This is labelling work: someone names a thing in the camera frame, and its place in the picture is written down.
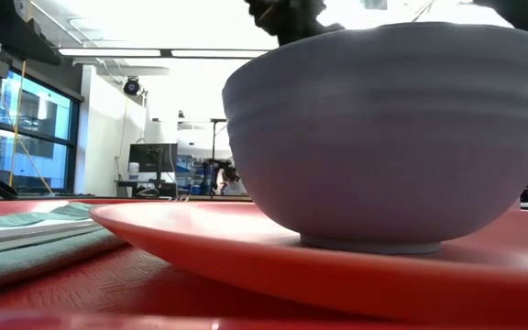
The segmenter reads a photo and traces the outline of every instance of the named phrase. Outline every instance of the bowl rim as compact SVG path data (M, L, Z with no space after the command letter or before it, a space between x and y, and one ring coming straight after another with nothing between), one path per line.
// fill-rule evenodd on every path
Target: bowl rim
M238 75L240 72L244 71L247 67L250 65L253 65L254 62L262 61L263 59L266 59L267 57L270 57L272 55L275 55L277 53L280 53L284 50L288 50L293 47L301 46L302 44L309 43L309 42L315 42L316 40L320 39L326 39L331 38L335 34L351 34L351 33L359 33L362 31L371 31L376 29L391 29L391 28L441 28L441 27L472 27L472 28L485 28L485 29L492 29L492 30L498 30L503 33L514 33L514 34L521 34L522 36L528 36L528 31L524 31L521 29L518 29L516 27L510 28L510 27L499 27L495 25L490 24L455 24L450 22L444 22L444 21L429 21L429 22L401 22L401 23L393 23L393 24L385 24L378 27L372 27L372 28L363 28L363 29L345 29L345 30L338 30L334 32L325 33L323 35L314 36L311 38L304 38L298 41L294 41L288 45L277 47L276 49L272 49L258 57L256 57L253 60L248 61L247 63L244 63L242 66L237 68L225 81L224 88L227 87L227 83L231 79L234 78L234 76Z

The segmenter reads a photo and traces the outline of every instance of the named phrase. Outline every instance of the bowl base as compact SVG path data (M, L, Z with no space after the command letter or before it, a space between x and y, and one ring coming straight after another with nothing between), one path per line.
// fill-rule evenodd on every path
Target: bowl base
M436 252L441 243L426 244L380 244L358 241L337 240L301 235L301 242L316 248L327 248L350 252L373 253L383 255L393 254L424 254Z

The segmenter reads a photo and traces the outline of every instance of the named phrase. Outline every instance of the yellow cable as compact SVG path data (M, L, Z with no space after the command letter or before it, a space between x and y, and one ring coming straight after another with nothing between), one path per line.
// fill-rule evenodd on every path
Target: yellow cable
M16 123L9 122L9 124L14 126L14 148L13 153L11 154L11 171L9 172L9 186L13 187L14 185L14 168L16 164L16 148L17 148L17 132L19 125L19 109L22 105L22 94L24 91L24 77L26 76L26 61L22 63L22 79L19 81L19 96L17 98L17 111L16 111Z
M4 103L4 109L7 110L7 118L9 119L9 122L10 123L13 123L12 119L11 119L11 115L9 114L9 107L7 107L7 102L6 102L6 99L4 98L3 94L1 93L1 83L0 83L0 95L1 95L1 99L3 100L3 103ZM14 133L17 134L17 126L12 126L14 128ZM32 159L32 157L29 155L29 152L28 152L28 149L26 148L26 146L24 145L24 142L22 142L21 139L18 140L19 142L19 145L22 147L22 149L24 150L24 152L26 153L26 156L27 156L27 159L29 160L29 162L32 164L32 166L34 167L34 170L36 171L36 173L38 174L39 178L42 180L42 183L44 183L44 186L46 186L46 189L48 190L49 193L53 193L52 192L52 189L48 186L48 184L46 183L46 180L44 180L44 177L42 177L42 174L40 174L40 171L38 170L38 167L36 166L36 163L34 163L34 160Z
M122 155L122 147L124 147L124 134L126 133L126 120L127 120L127 104L129 102L129 98L124 94L126 97L126 111L124 112L124 121L121 126L121 142L119 143L119 154L115 156L115 165L117 166L117 179L121 180L121 173L119 172L119 161L121 160Z

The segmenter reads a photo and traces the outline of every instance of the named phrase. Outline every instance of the red plate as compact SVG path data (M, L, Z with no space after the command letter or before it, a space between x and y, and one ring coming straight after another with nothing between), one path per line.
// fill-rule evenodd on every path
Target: red plate
M92 218L157 257L255 292L400 321L528 326L526 211L418 257L304 247L253 203L109 205Z

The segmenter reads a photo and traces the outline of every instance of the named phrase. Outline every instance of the security camera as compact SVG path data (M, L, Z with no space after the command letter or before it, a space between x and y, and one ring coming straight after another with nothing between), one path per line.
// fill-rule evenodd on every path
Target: security camera
M144 87L139 84L138 77L127 77L127 82L124 84L124 93L131 96L138 96L144 93Z

